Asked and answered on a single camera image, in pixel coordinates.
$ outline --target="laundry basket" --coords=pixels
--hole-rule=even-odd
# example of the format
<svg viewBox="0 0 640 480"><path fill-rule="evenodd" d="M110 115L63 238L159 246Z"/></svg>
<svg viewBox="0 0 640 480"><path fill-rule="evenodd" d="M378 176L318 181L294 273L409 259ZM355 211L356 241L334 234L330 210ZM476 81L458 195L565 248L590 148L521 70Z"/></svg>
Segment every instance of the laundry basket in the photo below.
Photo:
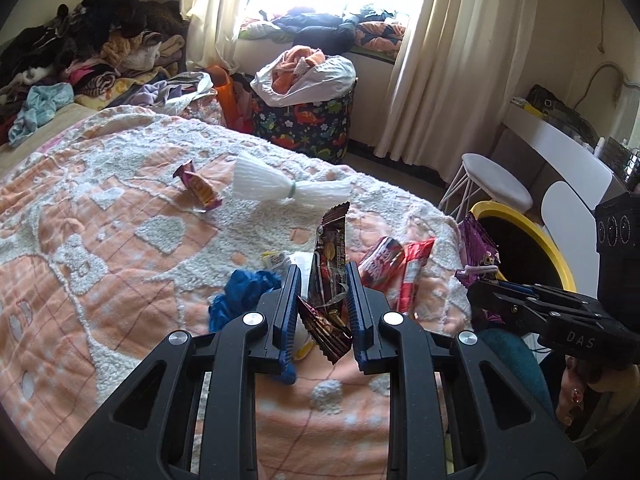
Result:
<svg viewBox="0 0 640 480"><path fill-rule="evenodd" d="M294 152L340 164L347 153L356 82L341 97L271 107L252 90L254 135Z"/></svg>
<svg viewBox="0 0 640 480"><path fill-rule="evenodd" d="M498 245L505 279L576 292L569 265L551 238L531 220L503 204L478 202L471 212Z"/></svg>

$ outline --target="stool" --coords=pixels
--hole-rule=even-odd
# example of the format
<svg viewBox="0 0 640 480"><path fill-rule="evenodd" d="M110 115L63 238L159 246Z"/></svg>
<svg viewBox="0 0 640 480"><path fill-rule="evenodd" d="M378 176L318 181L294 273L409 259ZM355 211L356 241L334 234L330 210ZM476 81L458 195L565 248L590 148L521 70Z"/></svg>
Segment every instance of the stool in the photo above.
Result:
<svg viewBox="0 0 640 480"><path fill-rule="evenodd" d="M528 211L533 205L533 199L529 191L517 178L500 164L496 164L494 161L477 153L465 153L462 156L462 165L458 170L458 174L453 179L444 197L442 197L438 209L443 213L447 213L449 200L462 187L465 190L460 204L451 213L448 213L456 217L456 222L462 220L469 210L472 197L480 190L487 193L496 202L507 205L518 213Z"/></svg>

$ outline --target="curtain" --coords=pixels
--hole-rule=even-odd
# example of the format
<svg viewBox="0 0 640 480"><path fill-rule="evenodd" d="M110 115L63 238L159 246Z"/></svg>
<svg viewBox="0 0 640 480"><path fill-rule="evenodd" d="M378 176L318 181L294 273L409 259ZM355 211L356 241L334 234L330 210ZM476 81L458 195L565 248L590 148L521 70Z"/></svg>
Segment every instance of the curtain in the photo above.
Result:
<svg viewBox="0 0 640 480"><path fill-rule="evenodd" d="M180 12L190 19L187 68L220 65L234 72L236 40L247 0L180 0Z"/></svg>
<svg viewBox="0 0 640 480"><path fill-rule="evenodd" d="M494 140L529 50L538 0L419 0L380 115L375 154L450 182Z"/></svg>

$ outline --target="orange towel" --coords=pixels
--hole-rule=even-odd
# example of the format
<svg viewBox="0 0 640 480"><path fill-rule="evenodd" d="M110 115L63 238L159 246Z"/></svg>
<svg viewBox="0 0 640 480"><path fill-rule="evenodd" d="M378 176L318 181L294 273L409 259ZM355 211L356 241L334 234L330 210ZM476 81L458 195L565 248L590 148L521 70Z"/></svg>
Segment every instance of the orange towel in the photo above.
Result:
<svg viewBox="0 0 640 480"><path fill-rule="evenodd" d="M307 70L325 61L319 48L296 45L284 53L282 61L273 69L271 88L278 94L286 94Z"/></svg>

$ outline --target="yellow rim bin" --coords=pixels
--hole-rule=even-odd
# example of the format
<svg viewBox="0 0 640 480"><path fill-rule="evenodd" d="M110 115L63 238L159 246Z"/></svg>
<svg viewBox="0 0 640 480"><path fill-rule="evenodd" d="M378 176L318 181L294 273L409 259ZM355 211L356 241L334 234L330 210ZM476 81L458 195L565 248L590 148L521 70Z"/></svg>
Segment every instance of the yellow rim bin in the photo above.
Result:
<svg viewBox="0 0 640 480"><path fill-rule="evenodd" d="M503 279L576 292L567 262L538 225L516 210L493 201L478 202L471 212L498 245Z"/></svg>

